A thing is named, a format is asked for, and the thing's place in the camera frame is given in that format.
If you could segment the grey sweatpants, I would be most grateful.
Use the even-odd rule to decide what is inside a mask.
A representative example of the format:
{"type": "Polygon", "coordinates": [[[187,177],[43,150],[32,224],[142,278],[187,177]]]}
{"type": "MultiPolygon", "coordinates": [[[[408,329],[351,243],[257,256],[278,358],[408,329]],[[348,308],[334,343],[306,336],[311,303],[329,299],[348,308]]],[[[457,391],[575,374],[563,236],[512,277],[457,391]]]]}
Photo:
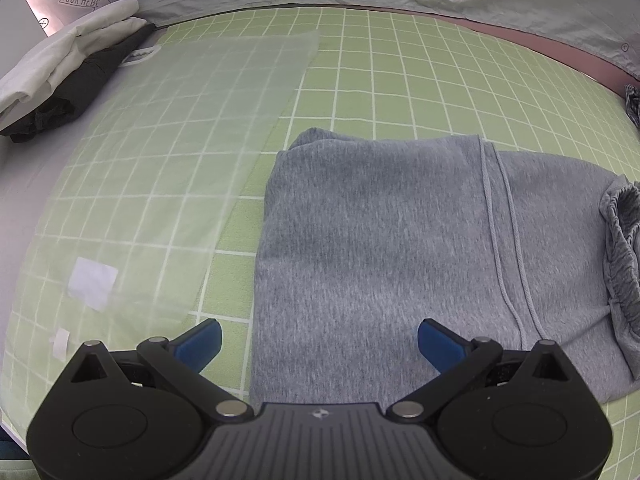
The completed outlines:
{"type": "Polygon", "coordinates": [[[255,260],[250,400],[390,405],[436,372],[424,318],[528,350],[552,339],[600,402],[639,385],[638,188],[478,136],[303,132],[276,158],[255,260]]]}

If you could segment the translucent plastic zipper bag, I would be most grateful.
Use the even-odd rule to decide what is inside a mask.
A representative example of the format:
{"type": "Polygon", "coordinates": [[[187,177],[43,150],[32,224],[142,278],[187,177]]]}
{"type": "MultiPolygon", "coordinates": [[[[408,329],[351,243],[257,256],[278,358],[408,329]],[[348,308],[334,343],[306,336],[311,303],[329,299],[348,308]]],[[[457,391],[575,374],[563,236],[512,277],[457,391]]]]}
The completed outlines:
{"type": "Polygon", "coordinates": [[[318,47],[316,32],[208,38],[125,68],[36,226],[6,354],[42,365],[83,339],[127,348],[175,330],[318,47]]]}

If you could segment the black folded garment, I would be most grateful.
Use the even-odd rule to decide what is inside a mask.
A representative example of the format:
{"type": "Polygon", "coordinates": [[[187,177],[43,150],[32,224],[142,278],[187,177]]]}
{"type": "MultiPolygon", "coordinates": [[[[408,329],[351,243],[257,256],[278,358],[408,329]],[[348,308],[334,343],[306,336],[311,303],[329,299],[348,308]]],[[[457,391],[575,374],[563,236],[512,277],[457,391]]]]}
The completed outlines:
{"type": "Polygon", "coordinates": [[[32,140],[38,134],[73,122],[96,99],[112,78],[120,63],[156,31],[145,23],[118,44],[89,55],[81,66],[68,75],[42,104],[1,131],[14,143],[32,140]]]}

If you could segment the green grid cutting mat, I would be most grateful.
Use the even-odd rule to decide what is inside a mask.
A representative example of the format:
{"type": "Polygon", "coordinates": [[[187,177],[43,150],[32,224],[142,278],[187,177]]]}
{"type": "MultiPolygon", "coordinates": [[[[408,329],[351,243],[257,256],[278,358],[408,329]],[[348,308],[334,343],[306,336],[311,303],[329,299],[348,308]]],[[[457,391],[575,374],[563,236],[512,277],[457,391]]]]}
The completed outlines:
{"type": "MultiPolygon", "coordinates": [[[[173,337],[208,318],[218,321],[221,350],[203,374],[254,408],[284,403],[250,400],[255,260],[274,163],[303,132],[321,129],[366,141],[478,136],[499,151],[574,158],[639,181],[638,132],[617,94],[551,58],[434,18],[311,8],[239,12],[173,27],[160,44],[303,32],[318,34],[318,51],[250,167],[194,305],[171,333],[155,334],[173,337]]],[[[88,113],[55,131],[60,140],[78,134],[72,155],[99,108],[114,98],[123,71],[88,113]]],[[[1,419],[12,437],[25,439],[85,340],[63,361],[42,365],[8,356],[4,347],[1,419]]],[[[613,431],[602,477],[637,478],[639,386],[600,403],[613,431]]]]}

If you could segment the white folded garment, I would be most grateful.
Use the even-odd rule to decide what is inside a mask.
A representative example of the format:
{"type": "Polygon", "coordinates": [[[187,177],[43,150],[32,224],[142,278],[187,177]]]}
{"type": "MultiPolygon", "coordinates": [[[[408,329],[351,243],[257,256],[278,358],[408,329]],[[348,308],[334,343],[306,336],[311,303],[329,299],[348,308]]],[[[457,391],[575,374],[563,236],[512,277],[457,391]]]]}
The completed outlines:
{"type": "Polygon", "coordinates": [[[8,128],[52,96],[88,56],[142,28],[137,0],[102,6],[36,44],[1,79],[1,127],[8,128]]]}

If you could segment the blue plaid shirt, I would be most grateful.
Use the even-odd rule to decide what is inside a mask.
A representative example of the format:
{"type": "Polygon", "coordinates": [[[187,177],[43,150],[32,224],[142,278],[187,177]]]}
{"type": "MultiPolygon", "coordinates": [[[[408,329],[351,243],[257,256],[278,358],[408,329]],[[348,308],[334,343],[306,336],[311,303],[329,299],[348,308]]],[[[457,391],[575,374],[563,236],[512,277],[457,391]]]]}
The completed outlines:
{"type": "Polygon", "coordinates": [[[625,87],[625,110],[628,118],[640,130],[640,92],[633,84],[625,87]]]}

